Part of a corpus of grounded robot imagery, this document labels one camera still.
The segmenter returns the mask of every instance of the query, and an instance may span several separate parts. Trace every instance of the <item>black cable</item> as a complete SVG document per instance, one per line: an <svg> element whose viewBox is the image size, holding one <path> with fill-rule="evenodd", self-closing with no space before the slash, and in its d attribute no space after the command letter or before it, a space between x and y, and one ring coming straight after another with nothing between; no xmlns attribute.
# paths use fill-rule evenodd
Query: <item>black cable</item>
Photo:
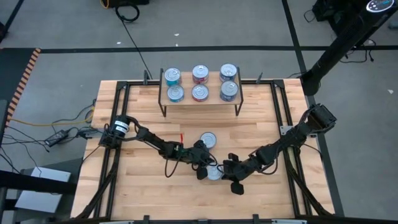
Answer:
<svg viewBox="0 0 398 224"><path fill-rule="evenodd" d="M308 20L307 17L305 16L308 12L311 12L311 11L312 11L312 9L307 10L306 12L304 12L303 16L304 16L304 19L306 20L307 23L310 23L310 22L312 22L315 19L315 15L313 16L313 18L311 20Z"/></svg>
<svg viewBox="0 0 398 224"><path fill-rule="evenodd" d="M18 130L18 129L16 129L16 128L13 128L13 127L11 127L11 126L8 126L8 128L11 128L11 129L13 129L13 130L15 130L15 131L17 131L17 132L23 134L24 136L30 138L31 140L34 140L35 142L39 143L38 140L36 140L36 139L34 139L34 138L28 136L27 134L23 133L22 131L20 131L20 130ZM42 145L42 144L40 144L40 145L43 146L44 150L46 150L47 152L50 152L44 145Z"/></svg>
<svg viewBox="0 0 398 224"><path fill-rule="evenodd" d="M125 16L120 15L119 7L121 7L121 6L131 6L131 7L133 7L136 10L137 15L134 18L132 18L132 19L128 19ZM133 4L132 2L130 2L130 1L119 2L118 5L114 8L114 10L116 12L116 15L118 16L118 18L122 22L132 23L132 22L136 21L138 19L138 17L139 17L139 9L138 9L138 7L135 4Z"/></svg>
<svg viewBox="0 0 398 224"><path fill-rule="evenodd" d="M13 171L16 171L18 174L21 174L2 154L0 156L11 166Z"/></svg>
<svg viewBox="0 0 398 224"><path fill-rule="evenodd" d="M52 122L52 124L58 123L58 122L60 122L60 121L74 121L74 120L78 119L79 116L82 114L82 112L84 112L84 111L87 110L88 108L91 108L91 107L93 107L93 106L95 105L96 100L97 100L97 99L94 99L93 102L92 102L90 105L84 107L84 108L77 114L77 116L76 116L75 118L73 118L73 119L59 119L59 120L56 120L56 121ZM51 125L51 127L52 127L52 129L54 130L54 133L57 133L57 131L55 130L54 126Z"/></svg>
<svg viewBox="0 0 398 224"><path fill-rule="evenodd" d="M374 47L377 45L377 43L376 43L374 40L372 40L372 39L368 39L368 40L370 40L370 41L373 42ZM369 50L369 58L371 59L371 62L374 62L374 59L373 59L373 57L372 57L371 52L372 52L372 49Z"/></svg>
<svg viewBox="0 0 398 224"><path fill-rule="evenodd" d="M39 172L40 172L39 177L40 177L40 176L42 175L42 170L40 170L40 168L38 167L36 161L33 159L32 155L30 154L30 152L29 152L27 146L26 146L24 143L21 143L21 142L18 142L18 143L21 144L21 145L23 145L23 146L25 147L27 155L28 155L28 156L30 157L30 159L33 161L33 163L35 164L35 167L39 170Z"/></svg>
<svg viewBox="0 0 398 224"><path fill-rule="evenodd" d="M83 161L81 162L82 164L85 162L85 160L87 159L87 158L89 158L91 155L92 155L92 153L94 153L95 151L97 151L97 149L99 148L100 146L98 146L98 147L96 147L91 153L89 153L84 159L83 159Z"/></svg>
<svg viewBox="0 0 398 224"><path fill-rule="evenodd" d="M3 136L3 138L4 139L13 139L12 137L11 137L11 135L9 135L9 134L5 134L4 136ZM37 140L37 141L26 141L26 140L22 140L22 139L16 139L16 138L14 138L15 140L18 140L19 142L22 142L22 143L34 143L34 144L40 144L40 145L44 145L44 143L39 143L39 142L44 142L44 140ZM18 143L18 142L12 142L12 143L2 143L3 145L8 145L8 144L15 144L15 143Z"/></svg>
<svg viewBox="0 0 398 224"><path fill-rule="evenodd" d="M15 167L14 164L12 163L11 158L7 155L6 151L0 147L0 149L2 150L2 152L4 153L4 155L9 159L9 161L2 155L0 154L0 156L11 166L11 170L12 172L16 171L18 174L21 174Z"/></svg>
<svg viewBox="0 0 398 224"><path fill-rule="evenodd" d="M291 74L291 75L289 75L288 77L286 77L286 78L290 78L290 77L292 77L292 76L294 76L294 75L301 75L301 74L303 74L303 73L306 73L306 72L308 72L309 70L307 70L307 71L305 71L305 72L297 72L297 73L293 73L293 74Z"/></svg>
<svg viewBox="0 0 398 224"><path fill-rule="evenodd" d="M172 173L171 173L170 175L167 175L167 163L168 163L168 161L169 161L169 158L166 157L166 164L164 165L164 175L166 176L166 178L170 178L171 176L173 176L173 174L174 174L174 172L175 172L175 170L176 170L176 168L177 168L177 165L178 165L178 163L180 162L181 157L182 157L182 153L181 153L180 156L178 157L177 162L175 163L175 166L174 166L174 168L173 168L173 171L172 171Z"/></svg>
<svg viewBox="0 0 398 224"><path fill-rule="evenodd" d="M137 44L135 43L135 41L132 39L129 30L127 29L126 25L124 24L124 21L123 21L122 18L125 18L125 17L124 17L124 16L120 16L119 13L118 13L118 10L116 10L116 14L118 15L118 18L120 19L120 21L122 22L122 24L123 24L123 26L124 26L124 29L126 30L127 34L129 35L129 37L130 37L130 39L131 39L131 42L132 42L132 43L134 44L134 46L136 47L137 52L138 52L139 56L141 57L141 60L142 60L142 62L144 63L145 68L146 68L147 71L148 71L148 74L149 74L150 79L153 79L153 78L152 78L152 74L151 74L151 72L149 71L149 68L148 68L147 64L145 63L144 58L143 58L142 55L141 55L141 51L139 50L139 48L138 48Z"/></svg>
<svg viewBox="0 0 398 224"><path fill-rule="evenodd" d="M311 148L311 149L313 149L313 150L316 150L317 152L319 152L319 155L321 156L321 159L322 159L322 152L321 151L319 151L319 149L317 149L317 148L315 148L315 147L312 147L312 146L309 146L308 144L303 144L304 146L307 146L307 147L309 147L309 148Z"/></svg>
<svg viewBox="0 0 398 224"><path fill-rule="evenodd" d="M374 47L377 45L377 43L375 43L374 40L371 40L371 39L368 39L368 40L370 40L370 41L373 42L373 44L374 44L373 46L374 46ZM341 63L364 63L364 62L367 62L367 61L368 61L368 50L366 49L366 46L365 46L364 44L363 44L362 46L363 46L364 49L365 49L365 59L364 59L364 60L362 60L362 61L348 61L348 62L344 62L344 61L340 60L340 62L341 62ZM351 54L353 54L355 51L356 51L356 49L354 49L351 53L346 54L346 58L348 58L348 56L351 55ZM371 52L372 52L372 49L369 50L369 58L371 59L371 62L374 62L374 59L373 59L373 57L372 57L372 53L371 53Z"/></svg>

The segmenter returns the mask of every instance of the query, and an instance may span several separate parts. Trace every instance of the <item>black equipment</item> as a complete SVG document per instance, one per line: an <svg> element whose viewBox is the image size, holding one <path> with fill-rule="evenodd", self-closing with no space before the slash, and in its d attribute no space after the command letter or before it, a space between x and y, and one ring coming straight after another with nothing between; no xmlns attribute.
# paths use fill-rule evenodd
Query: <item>black equipment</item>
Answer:
<svg viewBox="0 0 398 224"><path fill-rule="evenodd" d="M367 39L369 32L375 26L378 26L381 22L385 22L389 17L389 12L396 10L397 5L394 0L373 0L366 7L363 7L361 12L347 24L311 70L301 76L304 94L307 96L316 94L322 77L358 42Z"/></svg>
<svg viewBox="0 0 398 224"><path fill-rule="evenodd" d="M349 23L360 15L361 11L369 2L370 0L317 0L312 7L312 12L318 22L328 21L333 31L339 36L343 33L344 29L347 28ZM379 7L378 10L373 12L382 12L386 9L389 10L382 13L378 22L374 23L371 29L358 40L355 45L357 47L362 46L398 9L394 4L394 0L379 0L374 1L374 4L379 4Z"/></svg>
<svg viewBox="0 0 398 224"><path fill-rule="evenodd" d="M137 135L132 138L125 138L126 133L129 131L130 123L134 123L134 130ZM141 126L135 118L126 115L117 116L114 124L105 129L99 145L119 149L123 141L133 140L144 142L158 150L159 155L166 160L180 161L198 166L194 169L197 172L198 180L207 177L206 166L215 162L202 140L198 140L193 147L184 148L182 142L164 141L147 128Z"/></svg>
<svg viewBox="0 0 398 224"><path fill-rule="evenodd" d="M275 143L256 149L245 161L239 161L238 156L233 153L228 154L229 160L223 161L224 176L222 176L222 179L233 181L231 191L242 195L244 189L239 181L244 180L255 171L264 174L264 171L274 164L280 152L288 147L300 148L308 135L326 133L335 125L335 121L336 118L325 106L311 106L304 112L298 125L290 129L286 135Z"/></svg>
<svg viewBox="0 0 398 224"><path fill-rule="evenodd" d="M116 7L116 6L126 6L127 4L134 5L146 5L149 4L149 0L101 0L104 6Z"/></svg>

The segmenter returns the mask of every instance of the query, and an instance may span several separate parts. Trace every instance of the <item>wooden table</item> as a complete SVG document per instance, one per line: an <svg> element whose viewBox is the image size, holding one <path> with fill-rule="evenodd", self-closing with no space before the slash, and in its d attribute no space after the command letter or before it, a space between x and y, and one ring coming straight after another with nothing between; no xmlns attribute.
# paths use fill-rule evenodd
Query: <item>wooden table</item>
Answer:
<svg viewBox="0 0 398 224"><path fill-rule="evenodd" d="M102 128L110 120L116 82L101 82L92 124L96 128ZM300 80L286 79L285 89L292 119L297 124L307 109ZM259 146L279 139L269 85L243 85L244 103L239 116L235 116L234 108L228 105L201 105L170 107L164 118L157 104L158 91L158 86L132 86L127 114L166 141L179 141L183 133L184 145L191 146L202 133L211 131L218 139L211 152L222 161L228 158L229 152L244 160ZM278 97L286 125L282 98ZM98 141L88 141L85 156L97 147ZM315 139L308 139L306 143L317 147ZM96 192L103 155L104 149L100 148L82 165L72 217L83 210ZM333 212L319 153L303 146L301 160L308 188L329 212ZM274 175L255 173L242 181L244 195L232 194L230 181L197 180L196 173L186 164L179 164L174 175L166 178L164 165L165 160L148 145L137 141L123 143L112 220L142 220L144 215L155 220L248 219L253 214L259 214L260 218L294 217L282 153ZM169 162L169 173L173 166L174 163ZM297 193L303 213L298 187ZM104 195L103 198L108 198L107 192ZM101 214L104 215L106 200L102 205Z"/></svg>

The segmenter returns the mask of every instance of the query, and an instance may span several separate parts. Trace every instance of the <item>wire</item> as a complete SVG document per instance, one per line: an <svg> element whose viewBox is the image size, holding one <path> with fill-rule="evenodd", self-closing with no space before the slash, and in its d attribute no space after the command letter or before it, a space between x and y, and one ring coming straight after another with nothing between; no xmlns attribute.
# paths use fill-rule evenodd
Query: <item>wire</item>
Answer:
<svg viewBox="0 0 398 224"><path fill-rule="evenodd" d="M90 107L91 107L91 110L89 110L87 112L87 114L90 113L90 111L94 111L94 109L95 109L94 106L95 106L96 100L97 99L94 99L93 102L90 105L88 105L88 106L84 107L83 109L81 109L81 111L77 114L77 116L75 118L73 118L73 119L59 119L59 120L54 121L53 123L57 123L57 122L60 122L60 121L74 121L74 120L79 118L79 116L82 114L83 111L87 110ZM85 116L86 123L90 120L90 117L88 118L87 114ZM54 133L57 133L57 131L55 130L53 125L52 125L52 129L54 130Z"/></svg>
<svg viewBox="0 0 398 224"><path fill-rule="evenodd" d="M9 134L5 134L4 136L3 136L3 138L5 138L5 139L13 139L13 138L11 138L11 137L8 137L8 136L10 136ZM44 142L44 140L37 140L37 141L26 141L26 140L21 140L21 139L16 139L16 140L18 140L19 142L22 142L22 143L34 143L34 144L40 144L40 145L44 145L44 143L39 143L39 142ZM12 143L2 143L3 145L7 145L7 144L15 144L15 143L17 143L17 142L12 142Z"/></svg>
<svg viewBox="0 0 398 224"><path fill-rule="evenodd" d="M176 170L176 168L177 168L177 166L178 166L178 163L180 162L181 157L182 157L182 153L181 153L180 156L178 157L177 162L175 163L175 166L174 166L174 168L173 168L173 171L172 171L172 173L171 173L170 175L167 175L167 163L168 163L168 161L169 161L169 158L166 157L166 164L165 164L165 166L164 166L164 175L166 176L166 178L170 178L171 176L173 176L173 174L174 174L174 172L175 172L175 170Z"/></svg>
<svg viewBox="0 0 398 224"><path fill-rule="evenodd" d="M11 128L11 129L13 129L13 130L15 130L15 131L17 131L17 132L23 134L24 136L26 136L26 137L28 137L28 138L34 140L35 142L39 143L38 140L36 140L36 139L34 139L34 138L28 136L27 134L23 133L22 131L20 131L20 130L18 130L18 129L16 129L16 128L13 128L13 127L11 127L11 126L8 126L8 128ZM47 152L50 152L50 151L45 147L45 145L43 145L43 144L40 144L40 145L43 146L44 150L46 150Z"/></svg>
<svg viewBox="0 0 398 224"><path fill-rule="evenodd" d="M28 148L27 148L27 146L24 144L24 143L21 143L21 142L18 142L19 144L21 144L21 145L23 145L24 147L25 147L25 149L26 149L26 153L27 153L27 155L30 157L30 159L33 161L33 163L35 164L35 167L39 170L39 177L42 175L42 170L40 170L40 168L38 167L38 165L37 165L37 163L36 163L36 161L33 159L33 157L32 157L32 155L30 154L30 152L29 152L29 150L28 150Z"/></svg>
<svg viewBox="0 0 398 224"><path fill-rule="evenodd" d="M294 76L294 75L298 75L298 74L303 74L303 73L306 73L306 72L308 72L309 70L307 70L307 71L305 71L305 72L297 72L297 73L293 73L293 74L291 74L291 75L289 75L288 77L286 77L286 78L290 78L290 77L292 77L292 76Z"/></svg>
<svg viewBox="0 0 398 224"><path fill-rule="evenodd" d="M145 68L146 68L147 71L148 71L148 74L149 74L150 79L153 79L153 78L152 78L152 74L151 74L151 72L149 71L149 68L148 68L147 64L145 63L144 58L143 58L142 55L141 55L141 51L140 51L139 48L137 47L137 44L135 43L135 41L132 39L129 30L127 29L126 25L124 24L124 21L123 21L121 18L119 18L119 19L120 19L120 21L122 22L122 24L123 24L123 26L124 26L124 28L125 28L127 34L129 35L129 37L130 37L130 39L131 39L131 42L132 42L132 43L134 44L134 46L136 47L137 52L138 52L139 56L141 57L141 60L142 60L142 62L144 63Z"/></svg>
<svg viewBox="0 0 398 224"><path fill-rule="evenodd" d="M99 148L100 146L98 146L98 147L96 147L91 153L89 153L84 159L83 159L83 162L81 162L82 164L85 162L85 160L87 159L87 158L89 158L91 155L92 155L92 153L94 153L95 151L97 151L97 149Z"/></svg>
<svg viewBox="0 0 398 224"><path fill-rule="evenodd" d="M311 20L308 20L307 17L305 16L308 12L311 12L311 11L312 11L312 9L307 10L306 12L304 12L303 16L304 16L304 19L306 20L307 23L310 23L310 22L312 22L315 19L315 15L313 16L313 18Z"/></svg>
<svg viewBox="0 0 398 224"><path fill-rule="evenodd" d="M321 156L321 159L323 158L322 152L319 151L319 149L317 149L317 148L315 148L315 147L312 147L312 146L309 146L309 145L307 145L307 144L303 144L303 145L304 145L304 146L307 146L307 147L309 147L309 148L311 148L311 149L313 149L313 150L316 150L317 152L319 152L319 155Z"/></svg>
<svg viewBox="0 0 398 224"><path fill-rule="evenodd" d="M81 124L89 121L91 118L93 118L93 115L91 115L89 118L83 120L83 121L77 121L77 122L71 122L71 123L51 123L51 124L34 124L26 121L21 121L18 119L11 118L10 121L15 121L21 124L26 124L30 126L36 126L36 127L49 127L49 126L55 126L55 125L69 125L69 124Z"/></svg>
<svg viewBox="0 0 398 224"><path fill-rule="evenodd" d="M12 172L16 171L18 174L21 174L13 165L10 163L2 154L0 156L11 166Z"/></svg>
<svg viewBox="0 0 398 224"><path fill-rule="evenodd" d="M375 47L377 45L377 43L374 40L372 40L372 39L368 39L368 40L372 41L373 47ZM348 61L348 62L344 62L344 61L340 60L340 62L341 63L364 63L364 62L367 62L368 61L368 50L366 49L366 46L364 44L362 46L365 49L365 59L364 60L362 60L362 61ZM356 49L354 49L349 54L346 54L346 58L348 58L348 56L353 54L355 51L356 51ZM374 59L372 57L372 53L371 52L372 52L372 49L369 50L369 58L371 59L371 62L374 62Z"/></svg>
<svg viewBox="0 0 398 224"><path fill-rule="evenodd" d="M0 154L0 156L11 166L11 171L14 172L16 171L18 174L21 174L15 167L14 164L12 163L11 158L7 155L6 151L0 147L0 149L2 150L2 152L4 153L4 155L10 160L8 161L2 154Z"/></svg>

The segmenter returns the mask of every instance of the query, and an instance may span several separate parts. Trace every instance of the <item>blue tin can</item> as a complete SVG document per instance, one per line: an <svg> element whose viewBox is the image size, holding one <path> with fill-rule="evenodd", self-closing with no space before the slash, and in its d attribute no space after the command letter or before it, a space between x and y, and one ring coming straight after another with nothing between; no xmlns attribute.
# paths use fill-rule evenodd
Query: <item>blue tin can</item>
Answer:
<svg viewBox="0 0 398 224"><path fill-rule="evenodd" d="M164 72L164 78L168 86L181 84L181 72L177 68L168 68Z"/></svg>
<svg viewBox="0 0 398 224"><path fill-rule="evenodd" d="M236 66L230 63L226 63L223 66L221 66L220 69L220 80L222 82L225 81L233 81L235 80L235 76L238 70L236 69Z"/></svg>
<svg viewBox="0 0 398 224"><path fill-rule="evenodd" d="M184 99L184 89L180 85L172 85L167 90L167 96L171 102L178 103Z"/></svg>
<svg viewBox="0 0 398 224"><path fill-rule="evenodd" d="M225 81L221 85L220 98L224 101L230 102L235 100L238 94L238 85L232 81Z"/></svg>
<svg viewBox="0 0 398 224"><path fill-rule="evenodd" d="M213 134L213 133L211 133L211 132L203 133L203 134L200 136L200 140L202 140L203 143L205 143L205 145L206 145L206 147L207 147L208 149L212 149L213 147L216 146L216 143L217 143L217 137L216 137L216 135Z"/></svg>

